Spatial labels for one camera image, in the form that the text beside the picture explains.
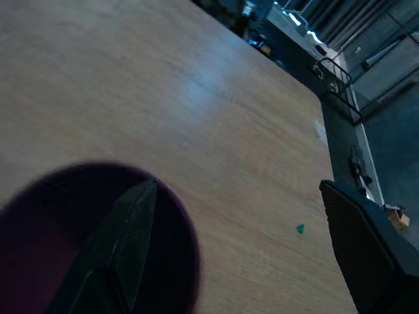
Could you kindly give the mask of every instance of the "table surface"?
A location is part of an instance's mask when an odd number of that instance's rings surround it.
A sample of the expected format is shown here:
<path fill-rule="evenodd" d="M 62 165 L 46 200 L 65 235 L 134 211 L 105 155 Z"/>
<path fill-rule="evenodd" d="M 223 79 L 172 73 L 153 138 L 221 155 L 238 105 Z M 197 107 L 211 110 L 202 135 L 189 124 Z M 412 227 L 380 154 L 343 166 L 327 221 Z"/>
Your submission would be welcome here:
<path fill-rule="evenodd" d="M 318 99 L 198 7 L 2 1 L 0 69 L 2 202 L 74 162 L 139 166 L 194 221 L 200 313 L 355 313 L 318 190 Z"/>

